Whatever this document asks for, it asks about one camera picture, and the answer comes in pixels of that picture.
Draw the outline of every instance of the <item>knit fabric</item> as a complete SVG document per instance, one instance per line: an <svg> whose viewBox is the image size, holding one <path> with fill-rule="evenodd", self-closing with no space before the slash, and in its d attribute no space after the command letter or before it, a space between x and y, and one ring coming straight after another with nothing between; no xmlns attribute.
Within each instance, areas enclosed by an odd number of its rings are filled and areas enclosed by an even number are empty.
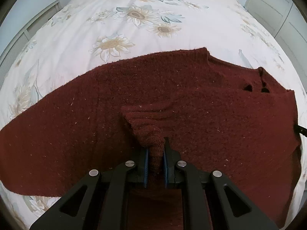
<svg viewBox="0 0 307 230"><path fill-rule="evenodd" d="M142 124L135 120L144 117L130 118L127 112L139 106L151 109L150 104L162 108L161 113L150 116L155 122L137 133ZM155 118L169 115L172 108L171 117ZM295 151L300 138L293 133L294 123L293 91L261 67L252 70L226 63L205 48L153 53L97 67L13 119L0 131L0 180L15 193L62 196L89 170L113 169L141 147L151 149L150 167L158 177L161 136L167 134L185 160L231 176L281 224L300 175ZM145 193L138 195L161 199ZM179 211L174 212L179 219Z"/></svg>

